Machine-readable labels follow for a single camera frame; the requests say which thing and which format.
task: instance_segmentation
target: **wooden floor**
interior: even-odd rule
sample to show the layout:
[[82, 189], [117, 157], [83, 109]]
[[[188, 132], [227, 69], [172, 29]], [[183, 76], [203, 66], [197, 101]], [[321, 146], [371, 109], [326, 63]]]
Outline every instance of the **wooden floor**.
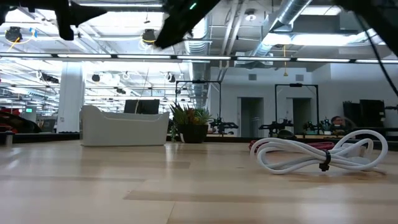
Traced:
[[247, 144], [20, 144], [0, 149], [0, 223], [398, 223], [398, 154], [380, 167], [270, 175]]

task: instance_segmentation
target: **potted plant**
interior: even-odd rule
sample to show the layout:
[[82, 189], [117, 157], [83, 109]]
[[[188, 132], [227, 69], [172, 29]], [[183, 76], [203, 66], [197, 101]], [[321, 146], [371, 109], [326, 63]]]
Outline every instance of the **potted plant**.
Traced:
[[174, 132], [179, 134], [181, 142], [202, 143], [205, 141], [207, 122], [211, 118], [208, 110], [188, 106], [182, 108], [178, 103], [170, 107], [174, 116]]

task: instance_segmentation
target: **doorway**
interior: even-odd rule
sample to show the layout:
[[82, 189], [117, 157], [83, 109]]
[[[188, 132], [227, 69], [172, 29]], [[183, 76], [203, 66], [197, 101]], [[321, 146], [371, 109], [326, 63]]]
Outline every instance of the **doorway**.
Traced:
[[303, 125], [309, 121], [311, 121], [311, 98], [293, 98], [294, 134], [302, 134]]
[[264, 99], [263, 98], [238, 98], [238, 136], [242, 138], [261, 138], [262, 131], [259, 127], [262, 125], [264, 117]]

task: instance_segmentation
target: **plant pot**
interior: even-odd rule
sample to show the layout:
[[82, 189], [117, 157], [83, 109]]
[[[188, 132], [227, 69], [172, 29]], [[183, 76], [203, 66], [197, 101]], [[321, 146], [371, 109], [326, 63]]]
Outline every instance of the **plant pot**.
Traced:
[[179, 124], [177, 128], [181, 142], [202, 143], [206, 139], [208, 125]]

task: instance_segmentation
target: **coiled cable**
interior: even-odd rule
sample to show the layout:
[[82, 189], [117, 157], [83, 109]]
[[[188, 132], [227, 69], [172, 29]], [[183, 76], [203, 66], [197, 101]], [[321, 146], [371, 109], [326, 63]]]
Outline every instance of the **coiled cable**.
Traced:
[[[377, 159], [373, 161], [370, 160], [370, 155], [372, 154], [374, 145], [371, 139], [362, 139], [355, 144], [345, 143], [350, 138], [360, 134], [371, 134], [380, 140], [382, 149]], [[302, 142], [277, 138], [265, 138], [253, 144], [250, 150], [251, 157], [255, 156], [255, 150], [260, 144], [263, 145], [261, 145], [257, 150], [257, 162], [271, 174], [286, 174], [312, 164], [322, 164], [327, 160], [328, 156], [325, 151], [316, 149]], [[360, 156], [359, 153], [356, 152], [360, 151], [364, 144], [368, 144], [368, 146], [364, 154]], [[270, 151], [299, 152], [307, 154], [307, 156], [272, 164], [267, 160], [266, 157], [266, 153]], [[387, 155], [387, 152], [388, 144], [386, 139], [381, 134], [371, 130], [354, 131], [343, 137], [332, 150], [329, 150], [330, 163], [328, 165], [347, 170], [376, 171], [384, 173], [383, 170], [377, 168], [376, 166], [384, 159], [384, 157]]]

